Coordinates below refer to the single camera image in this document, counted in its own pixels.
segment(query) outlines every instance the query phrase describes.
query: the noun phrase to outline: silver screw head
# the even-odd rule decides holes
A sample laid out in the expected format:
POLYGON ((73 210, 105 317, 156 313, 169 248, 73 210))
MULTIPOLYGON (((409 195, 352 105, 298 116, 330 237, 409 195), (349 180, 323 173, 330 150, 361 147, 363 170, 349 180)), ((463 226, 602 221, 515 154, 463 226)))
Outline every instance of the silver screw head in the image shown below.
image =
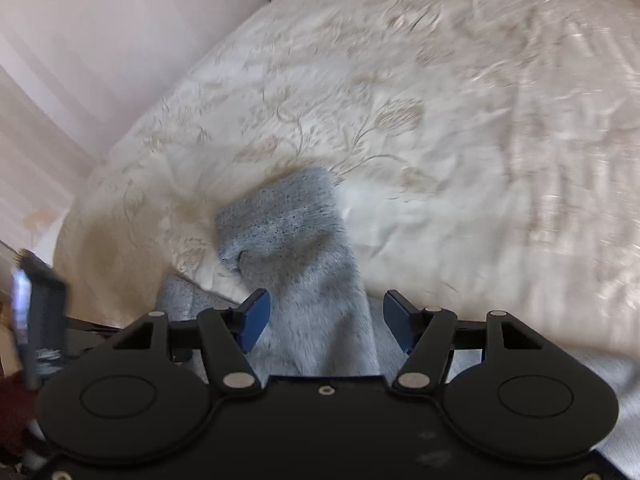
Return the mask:
POLYGON ((255 377, 246 372, 232 372, 225 375, 222 382, 229 388, 241 390, 242 388, 253 386, 255 383, 255 377))
POLYGON ((407 372, 398 377, 398 384, 400 384, 400 386, 412 390, 426 388, 429 386, 429 383, 431 383, 429 376, 421 374, 420 372, 407 372))
POLYGON ((51 480, 73 480, 71 475, 66 471, 54 471, 51 474, 51 480))
POLYGON ((320 395, 333 395, 335 393, 335 388, 332 386, 320 386, 318 388, 318 393, 320 395))

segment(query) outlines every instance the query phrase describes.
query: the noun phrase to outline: white bedspread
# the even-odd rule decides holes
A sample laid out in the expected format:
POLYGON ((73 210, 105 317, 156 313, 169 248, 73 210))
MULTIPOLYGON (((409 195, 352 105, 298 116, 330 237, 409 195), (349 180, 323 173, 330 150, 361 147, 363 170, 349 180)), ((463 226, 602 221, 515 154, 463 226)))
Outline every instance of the white bedspread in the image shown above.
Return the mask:
POLYGON ((370 294, 640 356, 635 5, 276 0, 92 175, 54 260, 71 315, 127 324, 171 267, 244 299, 215 213, 318 165, 370 294))

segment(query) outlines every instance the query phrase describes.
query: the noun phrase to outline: circular mount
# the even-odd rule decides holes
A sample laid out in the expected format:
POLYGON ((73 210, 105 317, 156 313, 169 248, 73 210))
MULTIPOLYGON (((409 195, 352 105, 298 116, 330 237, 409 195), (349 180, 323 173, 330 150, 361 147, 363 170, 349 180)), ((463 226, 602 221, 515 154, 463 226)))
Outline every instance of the circular mount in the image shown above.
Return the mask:
POLYGON ((179 446, 208 411, 208 389, 195 374, 145 350, 96 351, 52 378, 36 405, 55 447, 104 465, 179 446))
POLYGON ((494 456, 572 460, 609 434, 618 402, 607 383, 569 355, 540 360, 538 352, 469 368, 446 386, 442 405, 462 435, 494 456))

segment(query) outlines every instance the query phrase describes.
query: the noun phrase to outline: dark red fabric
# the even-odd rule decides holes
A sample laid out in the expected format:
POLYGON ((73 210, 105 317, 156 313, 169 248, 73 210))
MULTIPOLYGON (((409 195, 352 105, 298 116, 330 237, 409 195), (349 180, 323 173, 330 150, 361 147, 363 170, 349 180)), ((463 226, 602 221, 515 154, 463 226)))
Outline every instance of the dark red fabric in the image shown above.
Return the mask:
POLYGON ((0 380, 0 447, 16 456, 24 452, 22 432, 35 418, 35 400, 36 392, 24 387, 20 374, 0 380))

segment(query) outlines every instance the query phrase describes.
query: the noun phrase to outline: gray sock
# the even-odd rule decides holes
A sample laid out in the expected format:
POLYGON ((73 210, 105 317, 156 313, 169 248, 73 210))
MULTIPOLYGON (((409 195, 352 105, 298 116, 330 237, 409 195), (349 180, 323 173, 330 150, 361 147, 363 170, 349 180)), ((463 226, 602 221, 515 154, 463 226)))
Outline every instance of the gray sock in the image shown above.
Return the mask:
POLYGON ((248 356, 261 380, 380 373, 333 188, 325 170, 302 170, 216 218, 222 263, 271 295, 271 319, 248 356))

